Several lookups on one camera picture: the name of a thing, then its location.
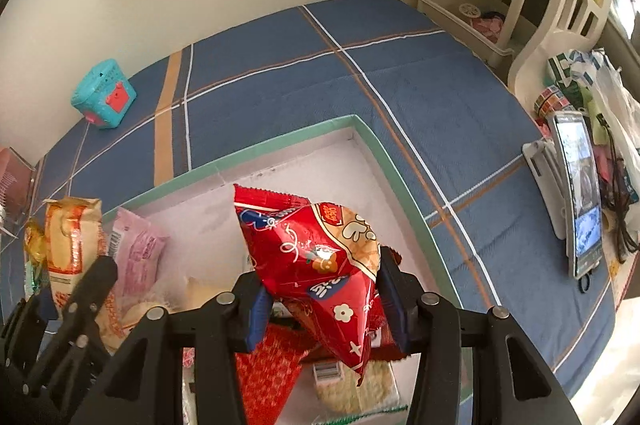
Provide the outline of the yellow cake packet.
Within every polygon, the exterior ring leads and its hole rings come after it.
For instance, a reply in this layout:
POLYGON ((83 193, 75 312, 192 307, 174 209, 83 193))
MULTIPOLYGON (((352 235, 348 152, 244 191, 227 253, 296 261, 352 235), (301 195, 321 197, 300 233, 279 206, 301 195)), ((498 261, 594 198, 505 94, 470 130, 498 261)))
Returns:
POLYGON ((27 220, 23 249, 26 254, 25 293, 30 297, 40 291, 47 272, 46 237, 35 218, 27 220))

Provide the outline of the clear steamed bun packet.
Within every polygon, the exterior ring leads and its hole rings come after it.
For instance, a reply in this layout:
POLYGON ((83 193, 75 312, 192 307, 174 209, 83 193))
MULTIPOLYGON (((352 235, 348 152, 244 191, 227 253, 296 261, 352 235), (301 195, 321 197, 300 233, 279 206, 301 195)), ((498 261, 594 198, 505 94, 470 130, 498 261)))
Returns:
POLYGON ((122 316, 122 330, 129 334, 146 312, 154 307, 162 307, 168 313, 176 313, 201 308, 209 299, 222 292, 231 292, 233 283, 217 283, 197 278, 185 278, 177 286, 157 282, 152 291, 141 301, 133 304, 122 316))

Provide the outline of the clear round cracker packet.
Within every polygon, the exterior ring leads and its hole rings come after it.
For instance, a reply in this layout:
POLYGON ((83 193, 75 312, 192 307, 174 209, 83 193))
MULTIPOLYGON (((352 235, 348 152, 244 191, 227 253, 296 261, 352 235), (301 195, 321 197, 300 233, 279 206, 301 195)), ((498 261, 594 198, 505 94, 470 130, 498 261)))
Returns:
POLYGON ((370 361, 363 377, 340 361, 312 366, 314 389, 327 409, 341 415, 382 412, 400 404, 394 371, 385 361, 370 361))

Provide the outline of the red white milk biscuit packet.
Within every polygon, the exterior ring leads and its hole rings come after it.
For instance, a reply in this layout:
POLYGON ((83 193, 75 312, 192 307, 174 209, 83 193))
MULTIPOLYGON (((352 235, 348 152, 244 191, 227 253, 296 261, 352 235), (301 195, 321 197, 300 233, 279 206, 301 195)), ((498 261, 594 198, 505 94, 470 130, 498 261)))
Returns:
POLYGON ((342 360, 350 367, 370 360, 398 360, 381 298, 370 275, 337 252, 298 257, 290 264, 299 330, 317 341, 305 361, 342 360))

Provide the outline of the orange white bread packet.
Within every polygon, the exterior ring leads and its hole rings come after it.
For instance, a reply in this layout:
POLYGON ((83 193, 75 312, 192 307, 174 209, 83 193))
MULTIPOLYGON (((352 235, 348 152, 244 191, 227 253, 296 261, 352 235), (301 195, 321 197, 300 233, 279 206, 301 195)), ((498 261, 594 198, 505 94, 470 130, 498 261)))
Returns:
POLYGON ((58 314, 96 258, 106 254, 102 202, 66 196, 46 200, 44 237, 52 298, 58 314))

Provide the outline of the red crinkled snack bag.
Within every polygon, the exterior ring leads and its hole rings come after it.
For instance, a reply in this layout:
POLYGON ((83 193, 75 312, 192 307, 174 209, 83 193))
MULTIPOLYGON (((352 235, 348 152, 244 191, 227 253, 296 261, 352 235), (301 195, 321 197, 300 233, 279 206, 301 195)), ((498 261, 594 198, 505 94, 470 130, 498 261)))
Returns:
POLYGON ((276 301, 362 379, 385 318, 381 245, 366 219, 332 202, 233 185, 233 206, 258 278, 276 301))

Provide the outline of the red patterned packet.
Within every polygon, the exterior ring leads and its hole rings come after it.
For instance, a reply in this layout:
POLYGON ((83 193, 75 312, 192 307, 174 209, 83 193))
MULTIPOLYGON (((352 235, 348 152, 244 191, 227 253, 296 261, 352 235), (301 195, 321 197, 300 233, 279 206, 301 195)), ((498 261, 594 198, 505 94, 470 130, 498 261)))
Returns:
POLYGON ((251 353, 235 355, 236 375, 248 425, 277 422, 317 341, 307 332, 270 323, 251 353))

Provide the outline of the pink snack packet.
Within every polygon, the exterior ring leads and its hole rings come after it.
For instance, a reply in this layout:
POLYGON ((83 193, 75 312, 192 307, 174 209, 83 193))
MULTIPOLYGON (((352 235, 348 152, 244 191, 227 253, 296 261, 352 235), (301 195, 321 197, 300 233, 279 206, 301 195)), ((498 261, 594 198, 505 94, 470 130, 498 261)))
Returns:
POLYGON ((168 234, 148 219, 117 208, 108 255, 118 270, 114 296, 120 309, 132 306, 152 289, 168 239, 168 234))

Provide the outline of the pink flower bouquet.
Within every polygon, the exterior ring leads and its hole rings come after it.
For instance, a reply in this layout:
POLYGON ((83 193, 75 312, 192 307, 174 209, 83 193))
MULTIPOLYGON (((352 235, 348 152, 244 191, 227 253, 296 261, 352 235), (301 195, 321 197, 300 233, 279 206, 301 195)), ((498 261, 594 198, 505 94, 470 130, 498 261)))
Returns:
POLYGON ((1 232, 8 237, 16 237, 18 227, 26 219, 32 201, 35 174, 35 168, 14 148, 1 149, 1 232))

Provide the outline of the teal rimmed white tray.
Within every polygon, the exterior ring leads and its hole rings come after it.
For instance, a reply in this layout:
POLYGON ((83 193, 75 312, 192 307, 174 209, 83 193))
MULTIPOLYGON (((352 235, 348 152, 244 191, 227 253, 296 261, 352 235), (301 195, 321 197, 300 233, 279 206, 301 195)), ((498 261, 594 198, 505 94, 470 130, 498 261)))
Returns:
POLYGON ((320 122, 186 172, 125 203, 168 234, 152 301, 186 309, 231 289, 248 269, 233 209, 236 184, 333 202, 356 211, 402 270, 450 303, 459 296, 390 153, 357 116, 320 122))

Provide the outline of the blue plaid tablecloth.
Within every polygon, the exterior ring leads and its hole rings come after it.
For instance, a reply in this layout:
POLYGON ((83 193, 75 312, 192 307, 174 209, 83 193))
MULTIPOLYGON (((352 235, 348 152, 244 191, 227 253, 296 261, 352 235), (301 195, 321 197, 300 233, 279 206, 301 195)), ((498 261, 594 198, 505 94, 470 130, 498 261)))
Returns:
POLYGON ((362 122, 462 305, 505 304, 574 393, 613 330, 608 271, 579 293, 521 154, 538 128, 467 47, 399 0, 329 0, 194 42, 175 60, 176 176, 362 122))

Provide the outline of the smartphone on stand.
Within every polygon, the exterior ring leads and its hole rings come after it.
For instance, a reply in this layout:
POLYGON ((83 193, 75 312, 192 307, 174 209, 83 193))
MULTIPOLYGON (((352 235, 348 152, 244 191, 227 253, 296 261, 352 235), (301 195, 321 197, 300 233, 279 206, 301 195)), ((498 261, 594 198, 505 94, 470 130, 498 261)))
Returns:
POLYGON ((603 253, 596 160, 582 113, 555 112, 548 117, 548 122, 560 161, 570 274, 580 280, 597 267, 603 253))

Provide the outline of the teal toy chest box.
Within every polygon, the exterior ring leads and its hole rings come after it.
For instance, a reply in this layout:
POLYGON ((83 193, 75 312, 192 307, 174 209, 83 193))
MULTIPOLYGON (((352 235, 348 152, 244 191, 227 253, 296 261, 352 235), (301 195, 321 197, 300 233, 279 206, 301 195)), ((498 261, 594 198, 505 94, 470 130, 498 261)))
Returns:
POLYGON ((134 100, 137 91, 114 59, 96 64, 70 98, 70 104, 91 125, 101 129, 119 126, 134 100))

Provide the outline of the clutter beside table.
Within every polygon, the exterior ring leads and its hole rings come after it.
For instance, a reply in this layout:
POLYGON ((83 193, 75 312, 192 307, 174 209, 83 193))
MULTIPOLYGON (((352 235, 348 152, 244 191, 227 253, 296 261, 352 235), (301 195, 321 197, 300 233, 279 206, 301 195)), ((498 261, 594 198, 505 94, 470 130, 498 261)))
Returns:
MULTIPOLYGON (((523 154, 553 230, 564 242, 567 255, 560 161, 548 117, 559 111, 579 112, 585 117, 600 184, 602 258, 603 235, 612 232, 617 259, 625 261, 639 249, 639 103, 601 49, 553 55, 546 65, 544 85, 534 104, 544 137, 524 144, 523 154)), ((575 279, 581 292, 588 291, 596 268, 575 279)))

